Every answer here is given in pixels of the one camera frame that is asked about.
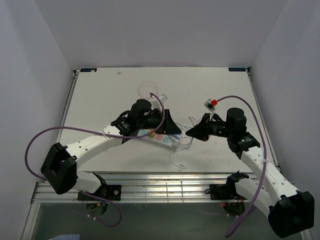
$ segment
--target gray wall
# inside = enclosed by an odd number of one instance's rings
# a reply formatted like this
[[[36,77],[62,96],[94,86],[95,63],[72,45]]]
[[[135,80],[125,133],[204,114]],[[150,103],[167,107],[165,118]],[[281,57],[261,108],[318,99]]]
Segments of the gray wall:
[[[0,239],[20,239],[36,183],[29,140],[60,123],[72,71],[33,0],[0,1]],[[31,151],[39,173],[56,132]]]
[[[251,66],[287,0],[35,0],[80,67]]]
[[[284,175],[315,198],[320,239],[320,3],[289,0],[252,66],[254,89]]]

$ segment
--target purple cable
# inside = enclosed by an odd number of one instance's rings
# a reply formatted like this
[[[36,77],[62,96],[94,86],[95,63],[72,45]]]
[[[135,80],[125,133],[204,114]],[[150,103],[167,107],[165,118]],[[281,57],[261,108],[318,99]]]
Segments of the purple cable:
[[[259,122],[258,122],[258,119],[257,119],[257,116],[254,112],[254,110],[252,109],[252,107],[250,106],[250,104],[244,100],[242,97],[239,97],[239,96],[235,96],[235,95],[230,95],[230,96],[224,96],[220,99],[217,100],[217,103],[220,102],[221,100],[224,100],[224,99],[229,99],[229,98],[235,98],[235,99],[239,99],[241,100],[242,102],[244,102],[248,108],[250,109],[253,117],[254,117],[254,120],[255,120],[255,123],[258,127],[258,130],[259,130],[259,133],[260,133],[260,136],[261,136],[261,141],[262,141],[262,146],[263,146],[263,158],[266,160],[267,159],[267,146],[266,146],[266,142],[265,142],[265,139],[264,139],[264,136],[262,134],[262,130],[261,130],[261,127],[259,125]],[[229,238],[232,234],[235,233],[235,231],[238,229],[238,227],[242,224],[242,222],[245,220],[245,218],[253,212],[253,210],[255,208],[253,208],[254,206],[254,203],[260,193],[260,189],[262,187],[262,184],[264,182],[264,177],[265,177],[265,174],[266,174],[266,169],[267,169],[267,163],[264,162],[263,163],[263,169],[262,169],[262,173],[261,173],[261,177],[260,177],[260,181],[259,181],[259,185],[258,185],[258,188],[252,198],[252,201],[250,202],[250,205],[249,207],[244,211],[243,214],[241,214],[238,218],[236,218],[233,223],[230,225],[230,227],[227,229],[227,231],[225,232],[225,237],[226,238]]]
[[[91,198],[93,198],[93,199],[100,200],[100,201],[104,201],[104,202],[107,202],[107,203],[109,203],[109,204],[112,204],[113,206],[116,207],[116,209],[118,210],[119,215],[120,215],[119,220],[118,220],[115,224],[110,224],[110,223],[102,220],[102,219],[99,218],[99,217],[95,217],[94,215],[90,215],[90,217],[95,218],[97,221],[99,221],[100,223],[102,223],[102,224],[104,224],[104,225],[106,225],[107,227],[110,227],[110,228],[116,227],[116,226],[118,226],[118,225],[121,223],[121,221],[122,221],[122,211],[121,211],[121,208],[120,208],[117,204],[115,204],[113,201],[110,201],[110,200],[105,199],[105,198],[102,198],[102,197],[98,197],[98,196],[91,195],[90,193],[87,193],[87,192],[85,192],[85,191],[80,191],[80,193],[82,193],[82,194],[84,194],[84,195],[86,195],[86,196],[88,196],[88,197],[91,197]]]
[[[37,139],[37,137],[39,137],[40,135],[48,132],[48,131],[51,131],[51,130],[56,130],[56,129],[69,129],[69,130],[74,130],[74,131],[79,131],[79,132],[85,132],[85,133],[89,133],[89,134],[94,134],[94,135],[100,135],[100,136],[106,136],[106,137],[112,137],[112,138],[117,138],[117,139],[141,139],[141,138],[144,138],[150,134],[153,134],[155,131],[157,131],[161,126],[162,124],[164,123],[165,121],[165,107],[163,105],[163,103],[161,102],[160,98],[155,95],[154,93],[150,92],[150,95],[151,96],[154,96],[160,106],[161,106],[161,109],[162,109],[162,119],[161,119],[161,122],[159,124],[159,126],[157,126],[155,129],[153,129],[152,131],[148,132],[147,134],[144,134],[144,135],[140,135],[140,136],[119,136],[119,135],[113,135],[113,134],[106,134],[106,133],[103,133],[103,132],[98,132],[98,131],[91,131],[91,130],[86,130],[86,129],[82,129],[82,128],[77,128],[77,127],[72,127],[72,126],[54,126],[54,127],[50,127],[50,128],[47,128],[41,132],[39,132],[37,135],[35,135],[31,141],[29,142],[29,144],[26,146],[26,149],[25,149],[25,153],[24,153],[24,164],[26,166],[26,168],[28,169],[28,171],[35,177],[39,178],[39,179],[42,179],[42,180],[47,180],[45,177],[43,176],[40,176],[39,174],[35,173],[34,171],[32,171],[32,169],[30,168],[29,166],[29,163],[28,163],[28,153],[29,153],[29,150],[30,150],[30,147],[32,145],[32,143]]]

